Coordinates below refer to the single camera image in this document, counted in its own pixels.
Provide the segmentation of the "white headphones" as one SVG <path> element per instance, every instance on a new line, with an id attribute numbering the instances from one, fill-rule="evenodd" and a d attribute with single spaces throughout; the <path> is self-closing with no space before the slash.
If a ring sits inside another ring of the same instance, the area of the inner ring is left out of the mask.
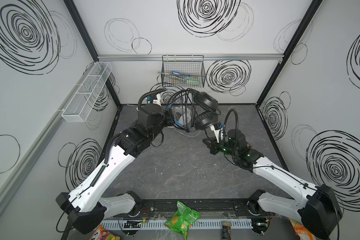
<path id="1" fill-rule="evenodd" d="M 190 108 L 185 106 L 177 106 L 171 108 L 174 121 L 174 130 L 188 138 L 195 138 L 200 134 L 200 130 L 196 130 L 193 124 L 193 113 Z"/>

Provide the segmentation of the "black blue headphones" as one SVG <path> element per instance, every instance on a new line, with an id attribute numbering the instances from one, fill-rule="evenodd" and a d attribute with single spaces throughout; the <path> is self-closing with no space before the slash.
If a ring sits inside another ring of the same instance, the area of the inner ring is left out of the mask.
<path id="1" fill-rule="evenodd" d="M 177 106 L 190 108 L 193 113 L 194 128 L 204 131 L 219 121 L 218 101 L 206 92 L 187 88 L 174 93 L 166 102 L 167 109 Z"/>

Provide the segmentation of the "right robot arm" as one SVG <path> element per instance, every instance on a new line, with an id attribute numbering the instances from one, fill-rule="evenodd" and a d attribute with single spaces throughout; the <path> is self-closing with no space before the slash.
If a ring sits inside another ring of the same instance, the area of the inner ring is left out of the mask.
<path id="1" fill-rule="evenodd" d="M 218 121 L 217 112 L 205 111 L 200 114 L 195 119 L 195 126 L 200 130 L 212 128 L 215 136 L 203 140 L 211 154 L 223 153 L 229 163 L 263 177 L 289 195 L 289 198 L 283 198 L 257 190 L 247 201 L 246 208 L 250 214 L 279 214 L 301 223 L 322 240 L 330 239 L 333 230 L 340 229 L 343 214 L 329 186 L 304 181 L 280 168 L 253 149 L 237 127 L 226 131 L 225 125 Z"/>

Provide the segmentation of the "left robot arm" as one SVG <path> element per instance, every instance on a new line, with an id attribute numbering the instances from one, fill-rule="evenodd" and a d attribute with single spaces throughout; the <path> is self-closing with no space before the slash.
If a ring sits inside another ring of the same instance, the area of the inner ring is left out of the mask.
<path id="1" fill-rule="evenodd" d="M 74 190 L 60 193 L 56 202 L 68 216 L 72 228 L 88 234 L 107 218 L 120 214 L 136 216 L 140 213 L 142 200 L 132 192 L 104 198 L 103 193 L 116 177 L 132 163 L 167 126 L 166 114 L 160 104 L 143 99 L 154 98 L 165 89 L 142 95 L 138 101 L 138 119 L 119 134 L 111 137 L 105 149 L 104 160 Z"/>

